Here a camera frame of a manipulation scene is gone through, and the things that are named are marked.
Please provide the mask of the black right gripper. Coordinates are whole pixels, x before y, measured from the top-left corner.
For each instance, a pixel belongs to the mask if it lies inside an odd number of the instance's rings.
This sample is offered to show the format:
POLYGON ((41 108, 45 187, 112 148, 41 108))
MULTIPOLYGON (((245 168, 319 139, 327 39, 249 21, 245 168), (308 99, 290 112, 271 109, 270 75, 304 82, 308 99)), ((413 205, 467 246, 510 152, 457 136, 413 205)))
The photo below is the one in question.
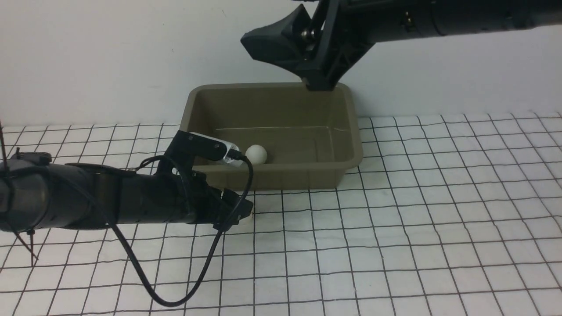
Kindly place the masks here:
POLYGON ((341 0, 321 0, 313 19, 300 4, 240 42, 253 60, 299 76, 309 91, 332 91, 374 45, 353 26, 341 0))

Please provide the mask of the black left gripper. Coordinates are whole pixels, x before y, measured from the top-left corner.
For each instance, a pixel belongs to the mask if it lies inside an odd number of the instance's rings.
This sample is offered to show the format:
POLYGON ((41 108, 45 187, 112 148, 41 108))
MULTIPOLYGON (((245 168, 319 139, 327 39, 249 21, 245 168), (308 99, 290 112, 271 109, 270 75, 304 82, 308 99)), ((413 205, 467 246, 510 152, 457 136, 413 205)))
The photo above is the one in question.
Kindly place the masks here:
POLYGON ((128 224, 211 224, 229 230, 252 207, 232 190, 209 186, 201 173, 186 190, 180 176, 171 173, 128 178, 128 224))

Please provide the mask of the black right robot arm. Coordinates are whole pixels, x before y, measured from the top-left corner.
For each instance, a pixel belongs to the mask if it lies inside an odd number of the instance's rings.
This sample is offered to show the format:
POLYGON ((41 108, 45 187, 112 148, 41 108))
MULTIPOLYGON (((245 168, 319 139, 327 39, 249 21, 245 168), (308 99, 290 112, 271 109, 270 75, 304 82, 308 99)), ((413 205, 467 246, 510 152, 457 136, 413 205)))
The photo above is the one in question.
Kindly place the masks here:
POLYGON ((528 30, 561 24, 559 0, 320 0, 244 34, 253 60, 331 91, 377 43, 528 30))

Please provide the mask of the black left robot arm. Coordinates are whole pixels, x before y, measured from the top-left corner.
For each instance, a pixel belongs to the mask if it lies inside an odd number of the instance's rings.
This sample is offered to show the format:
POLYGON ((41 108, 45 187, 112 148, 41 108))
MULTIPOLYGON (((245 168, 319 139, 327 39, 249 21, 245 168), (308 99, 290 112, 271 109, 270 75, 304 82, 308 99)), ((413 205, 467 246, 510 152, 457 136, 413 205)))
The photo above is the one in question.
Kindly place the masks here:
POLYGON ((87 163, 53 164, 24 152, 1 162, 1 230, 104 230, 117 224, 237 225, 253 203, 209 186, 200 172, 153 175, 87 163))

